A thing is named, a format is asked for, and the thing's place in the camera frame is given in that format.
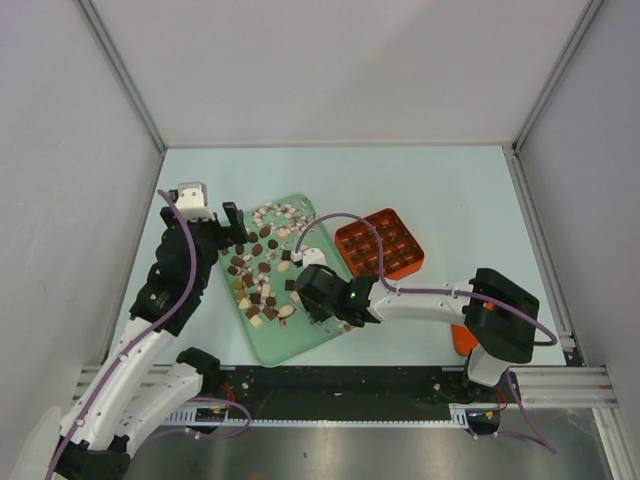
orange tray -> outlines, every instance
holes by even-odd
[[[392,208],[365,217],[382,238],[384,273],[391,280],[417,272],[424,263],[424,251]],[[336,246],[354,276],[378,275],[378,245],[366,225],[353,222],[338,229]]]

purple cable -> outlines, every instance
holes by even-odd
[[[198,431],[194,430],[196,435],[200,435],[201,437],[218,439],[218,440],[237,437],[238,435],[244,433],[251,426],[251,422],[253,421],[253,419],[251,418],[251,414],[249,413],[249,410],[247,410],[243,405],[240,405],[239,403],[236,403],[236,402],[232,402],[231,400],[225,400],[225,399],[222,399],[222,398],[194,397],[189,401],[190,402],[210,402],[210,401],[214,401],[216,403],[223,403],[223,404],[228,405],[230,407],[235,407],[238,410],[241,410],[242,413],[244,413],[245,416],[247,417],[247,421],[245,422],[245,424],[242,427],[240,427],[238,430],[236,430],[234,432],[230,432],[230,433],[223,433],[223,434],[219,434],[219,435],[214,435],[213,433],[202,433],[202,432],[198,432]],[[175,433],[181,433],[181,432],[185,432],[185,429],[184,428],[171,428],[169,430],[163,430],[162,432],[158,432],[155,435],[150,436],[149,438],[147,438],[146,441],[147,442],[152,442],[154,440],[157,440],[160,437],[164,437],[166,435],[173,435]]]
[[[469,298],[474,298],[476,300],[481,300],[483,302],[493,303],[496,307],[502,308],[503,310],[506,310],[507,312],[513,315],[516,315],[517,317],[520,317],[522,320],[533,325],[535,328],[537,328],[542,333],[544,333],[547,337],[549,337],[548,341],[535,342],[534,345],[550,347],[558,343],[558,338],[553,334],[553,332],[549,330],[547,327],[545,327],[544,325],[542,325],[540,322],[535,320],[534,318],[530,317],[524,312],[521,312],[517,308],[512,307],[508,303],[505,303],[496,298],[489,297],[487,295],[483,295],[482,293],[467,292],[464,290],[456,290],[455,292],[452,292],[451,289],[447,289],[447,288],[402,288],[402,287],[396,288],[395,286],[391,285],[389,281],[384,277],[384,247],[382,245],[382,239],[380,238],[378,231],[367,220],[365,220],[364,218],[358,215],[354,215],[353,213],[343,213],[343,212],[330,213],[328,215],[324,215],[323,217],[315,219],[300,234],[300,238],[298,239],[298,243],[296,244],[295,252],[300,251],[302,240],[313,227],[315,227],[317,224],[321,222],[324,222],[325,220],[328,220],[330,218],[338,218],[338,217],[352,218],[354,220],[357,220],[365,224],[367,228],[369,228],[371,233],[373,233],[373,235],[376,237],[376,242],[378,243],[378,273],[380,276],[380,283],[382,283],[389,291],[395,292],[398,294],[401,294],[401,293],[420,293],[420,294],[431,294],[431,295],[452,295],[453,294],[456,296],[459,295],[461,297],[469,297]]]
[[[531,418],[531,415],[529,415],[529,412],[527,412],[527,409],[524,408],[524,405],[522,405],[522,399],[518,395],[518,392],[516,392],[515,381],[513,379],[513,377],[515,376],[515,373],[513,373],[509,369],[507,369],[505,373],[507,375],[507,383],[509,384],[509,390],[511,390],[511,395],[513,395],[513,398],[515,398],[516,403],[518,404],[518,408],[520,409],[520,413],[522,413],[522,416],[531,427],[531,430],[533,430],[534,433],[537,435],[537,438],[531,435],[527,435],[526,433],[520,433],[520,432],[497,432],[496,434],[478,435],[471,429],[471,427],[469,427],[469,432],[473,435],[473,438],[512,437],[512,438],[522,438],[524,440],[530,440],[532,442],[537,443],[538,445],[543,446],[544,448],[549,450],[553,455],[556,455],[558,451],[555,448],[553,448],[553,446],[551,446],[551,443],[549,443],[549,441],[544,436],[544,434],[538,429],[536,424],[533,423],[533,419]]]
[[[184,219],[184,217],[180,213],[180,210],[178,210],[178,207],[175,206],[175,204],[173,203],[173,201],[171,200],[171,197],[167,192],[158,190],[158,195],[160,195],[162,199],[165,202],[167,202],[167,204],[169,205],[169,208],[171,208],[171,211],[173,212],[176,219],[180,223],[180,227],[182,228],[185,239],[187,240],[187,245],[189,247],[189,258],[191,260],[191,267],[190,267],[191,270],[189,271],[189,280],[187,282],[187,286],[184,289],[184,292],[182,293],[182,296],[178,299],[175,305],[171,307],[169,311],[167,311],[167,313],[165,313],[162,317],[160,317],[158,320],[152,323],[149,327],[147,327],[137,337],[131,340],[131,342],[129,342],[129,344],[126,347],[124,347],[124,349],[122,350],[121,352],[122,355],[127,355],[131,350],[133,350],[133,348],[135,348],[135,346],[140,342],[140,340],[142,340],[149,333],[153,332],[156,328],[158,328],[160,325],[162,325],[167,320],[169,320],[171,316],[174,313],[176,313],[180,307],[182,307],[182,304],[187,300],[187,297],[191,293],[191,290],[193,289],[193,284],[195,283],[195,280],[196,280],[196,246],[193,243],[193,237],[191,236],[191,231],[189,230],[187,221]],[[60,445],[58,446],[55,454],[53,455],[53,458],[51,459],[51,463],[49,464],[49,470],[47,470],[47,475],[45,476],[45,480],[51,480],[51,478],[53,477],[56,465],[58,464],[58,461],[62,456],[62,452],[64,452],[64,449],[69,444],[69,442],[71,441],[71,438],[73,438],[76,431],[78,430],[77,422],[79,420],[84,419],[85,415],[87,414],[87,412],[89,411],[93,403],[96,401],[96,398],[98,398],[98,395],[103,390],[106,383],[109,381],[109,378],[111,377],[111,375],[113,375],[113,372],[115,372],[116,368],[118,368],[118,365],[120,364],[120,362],[121,362],[120,357],[116,357],[113,363],[109,365],[109,368],[107,369],[105,374],[102,376],[102,378],[96,385],[96,388],[93,390],[93,392],[87,399],[86,403],[84,404],[84,407],[82,408],[82,410],[80,410],[80,413],[76,418],[76,421],[73,423],[73,425],[69,429],[69,432],[62,439],[62,442],[60,442]]]

